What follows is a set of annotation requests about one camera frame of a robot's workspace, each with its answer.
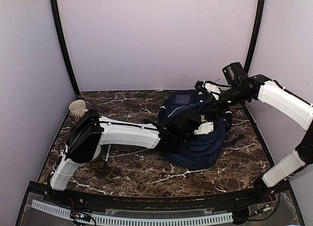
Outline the navy blue student backpack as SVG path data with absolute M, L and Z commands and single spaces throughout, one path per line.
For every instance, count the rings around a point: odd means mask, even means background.
M 181 90 L 173 92 L 159 109 L 157 123 L 163 123 L 177 116 L 184 110 L 195 110 L 200 115 L 201 108 L 206 102 L 217 101 L 210 94 L 199 94 L 197 90 Z M 187 169 L 203 169 L 211 166 L 219 156 L 223 147 L 236 144 L 243 139 L 239 135 L 227 141 L 228 132 L 232 127 L 232 112 L 229 107 L 223 107 L 224 115 L 206 116 L 208 121 L 213 121 L 214 132 L 207 135 L 194 135 L 187 138 L 186 143 L 175 150 L 162 150 L 161 144 L 157 146 L 164 158 L 169 162 Z

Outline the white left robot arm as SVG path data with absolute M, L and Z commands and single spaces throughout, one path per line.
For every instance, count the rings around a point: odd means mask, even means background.
M 163 123 L 130 123 L 100 116 L 96 109 L 88 110 L 70 130 L 65 149 L 52 172 L 50 197 L 66 204 L 67 184 L 78 167 L 91 162 L 103 145 L 130 145 L 154 149 L 161 143 L 184 144 L 201 124 L 195 110 L 184 110 Z

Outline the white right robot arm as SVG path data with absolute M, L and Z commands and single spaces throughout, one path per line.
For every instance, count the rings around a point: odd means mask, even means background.
M 313 165 L 313 105 L 295 95 L 277 80 L 262 74 L 249 76 L 239 62 L 222 69 L 225 82 L 204 80 L 197 83 L 200 92 L 211 93 L 203 114 L 217 117 L 231 106 L 242 105 L 256 120 L 261 137 L 265 138 L 271 167 L 255 180 L 250 200 L 261 203 L 268 188 Z

